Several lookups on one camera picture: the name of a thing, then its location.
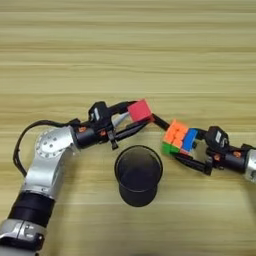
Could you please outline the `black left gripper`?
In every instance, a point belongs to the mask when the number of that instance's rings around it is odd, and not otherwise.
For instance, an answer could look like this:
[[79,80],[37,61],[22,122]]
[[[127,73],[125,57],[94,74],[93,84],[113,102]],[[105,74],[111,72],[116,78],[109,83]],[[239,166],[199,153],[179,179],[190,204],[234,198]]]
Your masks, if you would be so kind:
[[[110,116],[123,114],[134,101],[123,101],[108,108]],[[141,120],[126,126],[115,135],[115,128],[112,123],[84,122],[73,126],[75,141],[79,149],[85,149],[95,144],[111,143],[113,150],[118,148],[116,140],[123,140],[131,137],[143,129],[149,123],[148,120]]]

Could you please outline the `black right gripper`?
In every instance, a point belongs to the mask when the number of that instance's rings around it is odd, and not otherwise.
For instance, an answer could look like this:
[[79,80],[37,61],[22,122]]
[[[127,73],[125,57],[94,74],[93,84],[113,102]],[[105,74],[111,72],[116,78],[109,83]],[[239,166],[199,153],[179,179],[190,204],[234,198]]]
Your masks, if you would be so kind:
[[[198,140],[203,140],[206,134],[206,130],[197,129],[196,138]],[[206,154],[208,156],[208,160],[205,162],[205,165],[202,162],[194,160],[190,156],[186,156],[183,154],[176,154],[175,159],[183,165],[205,173],[207,175],[210,175],[212,173],[213,168],[230,169],[240,174],[245,173],[248,150],[231,148],[228,151],[220,153],[210,148],[207,148]]]

